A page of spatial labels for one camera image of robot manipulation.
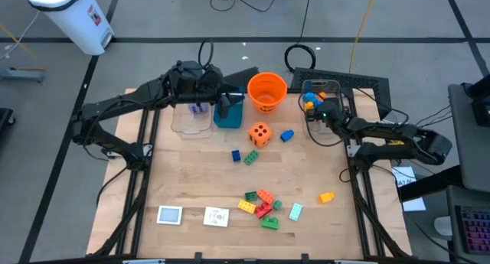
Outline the orange foam die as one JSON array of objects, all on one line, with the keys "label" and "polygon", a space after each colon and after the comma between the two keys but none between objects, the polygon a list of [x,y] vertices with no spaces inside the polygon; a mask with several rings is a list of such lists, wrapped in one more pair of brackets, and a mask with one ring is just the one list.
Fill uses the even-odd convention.
[{"label": "orange foam die", "polygon": [[262,148],[272,139],[273,130],[265,122],[256,122],[250,127],[248,136],[257,148]]}]

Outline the clear plastic bin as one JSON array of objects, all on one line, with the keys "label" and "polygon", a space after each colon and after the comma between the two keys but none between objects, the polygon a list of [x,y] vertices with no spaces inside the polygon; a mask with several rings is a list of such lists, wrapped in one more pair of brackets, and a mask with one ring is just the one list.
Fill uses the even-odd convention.
[{"label": "clear plastic bin", "polygon": [[[174,108],[171,130],[182,135],[198,135],[211,127],[212,107],[208,101],[203,101],[207,95],[195,82],[181,81],[172,97],[170,105]],[[209,110],[204,114],[191,114],[189,103],[208,103]]]},{"label": "clear plastic bin", "polygon": [[[326,93],[326,98],[324,101],[333,101],[337,103],[341,109],[343,109],[341,86],[336,80],[305,80],[302,84],[302,95],[307,92],[314,93],[315,97],[317,97],[320,92],[324,92]],[[306,112],[304,110],[304,104],[305,103],[301,97],[299,105],[301,106],[303,114]],[[321,143],[329,143],[334,141],[335,134],[322,121],[303,121],[302,126],[306,136],[309,136],[308,129],[310,129],[312,137],[319,140]]]}]

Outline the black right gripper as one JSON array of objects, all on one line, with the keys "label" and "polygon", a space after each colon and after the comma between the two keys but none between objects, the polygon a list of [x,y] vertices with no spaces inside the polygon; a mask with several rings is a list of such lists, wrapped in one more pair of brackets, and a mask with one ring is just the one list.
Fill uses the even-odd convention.
[{"label": "black right gripper", "polygon": [[314,109],[305,112],[307,122],[322,121],[329,129],[336,131],[345,124],[345,114],[333,101],[324,101]]}]

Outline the backlit computer keyboard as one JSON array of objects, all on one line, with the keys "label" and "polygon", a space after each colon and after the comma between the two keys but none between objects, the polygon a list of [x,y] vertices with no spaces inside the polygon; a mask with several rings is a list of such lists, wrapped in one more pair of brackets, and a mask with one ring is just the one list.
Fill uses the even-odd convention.
[{"label": "backlit computer keyboard", "polygon": [[464,251],[490,256],[490,208],[456,206],[455,209]]}]

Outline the card deck brown print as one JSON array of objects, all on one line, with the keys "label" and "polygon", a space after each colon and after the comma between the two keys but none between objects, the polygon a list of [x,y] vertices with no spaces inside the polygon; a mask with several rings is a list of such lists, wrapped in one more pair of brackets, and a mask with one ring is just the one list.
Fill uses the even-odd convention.
[{"label": "card deck brown print", "polygon": [[204,222],[206,226],[227,227],[230,211],[218,207],[205,207]]}]

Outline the black floor object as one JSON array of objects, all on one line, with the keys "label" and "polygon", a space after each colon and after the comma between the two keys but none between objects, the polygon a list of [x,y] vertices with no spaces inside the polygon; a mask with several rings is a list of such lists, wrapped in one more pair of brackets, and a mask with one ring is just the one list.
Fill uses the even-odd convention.
[{"label": "black floor object", "polygon": [[16,123],[15,113],[13,109],[0,108],[0,142],[2,142],[11,127]]}]

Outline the grey side desk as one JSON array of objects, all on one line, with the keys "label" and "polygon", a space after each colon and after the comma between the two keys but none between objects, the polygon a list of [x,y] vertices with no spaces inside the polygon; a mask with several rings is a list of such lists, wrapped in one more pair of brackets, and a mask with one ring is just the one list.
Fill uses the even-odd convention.
[{"label": "grey side desk", "polygon": [[490,264],[490,254],[469,254],[464,250],[465,237],[459,228],[457,207],[490,210],[490,127],[478,125],[472,98],[460,84],[448,87],[452,121],[456,136],[462,183],[446,189],[452,224],[454,252],[478,264]]}]

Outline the grey floor stand base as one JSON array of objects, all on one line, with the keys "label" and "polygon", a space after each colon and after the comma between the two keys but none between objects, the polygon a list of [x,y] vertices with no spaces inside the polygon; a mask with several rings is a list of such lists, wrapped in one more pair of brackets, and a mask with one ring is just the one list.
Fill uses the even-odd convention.
[{"label": "grey floor stand base", "polygon": [[37,83],[44,81],[44,72],[41,70],[21,70],[0,67],[0,79],[3,80],[30,80]]}]

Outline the red toy block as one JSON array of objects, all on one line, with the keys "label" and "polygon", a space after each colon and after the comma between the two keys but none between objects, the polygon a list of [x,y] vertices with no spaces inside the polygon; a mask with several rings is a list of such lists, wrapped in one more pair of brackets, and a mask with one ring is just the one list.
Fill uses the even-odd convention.
[{"label": "red toy block", "polygon": [[267,202],[262,202],[261,205],[256,207],[255,214],[259,219],[265,217],[273,209],[272,205]]}]

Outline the black wedge panel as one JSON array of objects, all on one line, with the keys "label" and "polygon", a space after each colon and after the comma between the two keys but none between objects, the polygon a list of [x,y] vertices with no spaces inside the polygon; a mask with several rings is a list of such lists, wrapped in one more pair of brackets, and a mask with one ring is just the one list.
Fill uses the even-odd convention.
[{"label": "black wedge panel", "polygon": [[247,88],[249,81],[259,73],[258,67],[251,67],[236,73],[232,73],[223,78],[227,84]]}]

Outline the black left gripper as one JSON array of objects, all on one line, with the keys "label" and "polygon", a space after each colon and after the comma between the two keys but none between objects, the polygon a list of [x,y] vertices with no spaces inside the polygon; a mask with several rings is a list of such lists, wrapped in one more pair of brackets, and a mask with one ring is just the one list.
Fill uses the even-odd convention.
[{"label": "black left gripper", "polygon": [[243,100],[244,94],[226,92],[221,96],[223,74],[209,65],[205,69],[195,61],[178,61],[170,69],[170,103],[217,103],[220,117],[227,118],[231,100]]}]

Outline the black desk device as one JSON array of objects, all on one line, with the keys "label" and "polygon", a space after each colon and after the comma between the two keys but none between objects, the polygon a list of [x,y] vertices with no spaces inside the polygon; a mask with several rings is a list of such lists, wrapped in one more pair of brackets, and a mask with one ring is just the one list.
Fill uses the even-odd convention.
[{"label": "black desk device", "polygon": [[463,83],[462,87],[472,100],[471,106],[477,124],[490,128],[490,74],[477,83]]}]

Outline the grey computer mouse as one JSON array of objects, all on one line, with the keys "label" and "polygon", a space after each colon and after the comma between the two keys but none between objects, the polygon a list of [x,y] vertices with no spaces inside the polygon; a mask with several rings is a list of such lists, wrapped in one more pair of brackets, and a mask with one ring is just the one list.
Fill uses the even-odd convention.
[{"label": "grey computer mouse", "polygon": [[433,221],[435,231],[441,236],[452,236],[451,217],[437,217]]}]

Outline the yellow eight-stud brick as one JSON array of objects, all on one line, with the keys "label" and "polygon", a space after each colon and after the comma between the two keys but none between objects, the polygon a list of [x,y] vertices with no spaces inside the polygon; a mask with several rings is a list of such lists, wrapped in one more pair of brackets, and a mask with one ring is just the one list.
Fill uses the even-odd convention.
[{"label": "yellow eight-stud brick", "polygon": [[254,214],[256,210],[256,205],[245,200],[240,200],[237,207],[247,213]]}]

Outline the teal plastic bin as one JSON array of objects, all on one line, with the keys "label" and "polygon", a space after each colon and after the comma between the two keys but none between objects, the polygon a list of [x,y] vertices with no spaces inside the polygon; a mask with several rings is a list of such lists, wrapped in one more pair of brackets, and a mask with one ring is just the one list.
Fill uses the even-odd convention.
[{"label": "teal plastic bin", "polygon": [[218,128],[239,129],[243,118],[243,99],[228,109],[227,117],[220,116],[220,105],[214,107],[214,123]]}]

